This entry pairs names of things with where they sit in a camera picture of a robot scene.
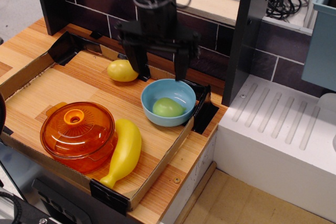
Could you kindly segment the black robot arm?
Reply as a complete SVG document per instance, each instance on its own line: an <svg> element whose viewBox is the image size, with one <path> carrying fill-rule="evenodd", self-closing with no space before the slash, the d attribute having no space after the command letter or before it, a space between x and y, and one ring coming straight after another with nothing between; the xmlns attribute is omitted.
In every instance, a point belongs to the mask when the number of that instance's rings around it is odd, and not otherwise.
<svg viewBox="0 0 336 224"><path fill-rule="evenodd" d="M120 43L133 70L141 80L147 81L151 74L147 51L173 53L175 79L186 77L192 59L199 56L200 33L178 21L176 0L133 0L137 19L118 22Z"/></svg>

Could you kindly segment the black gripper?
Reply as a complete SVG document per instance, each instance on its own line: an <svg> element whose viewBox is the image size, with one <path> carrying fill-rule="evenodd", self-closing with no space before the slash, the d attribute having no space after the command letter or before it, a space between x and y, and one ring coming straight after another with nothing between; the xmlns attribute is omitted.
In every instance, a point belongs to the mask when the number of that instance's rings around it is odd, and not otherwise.
<svg viewBox="0 0 336 224"><path fill-rule="evenodd" d="M115 28L126 57L139 75L148 74L145 49L174 53L175 80L186 77L189 58L199 56L200 33L177 19L176 0L133 0L138 17Z"/></svg>

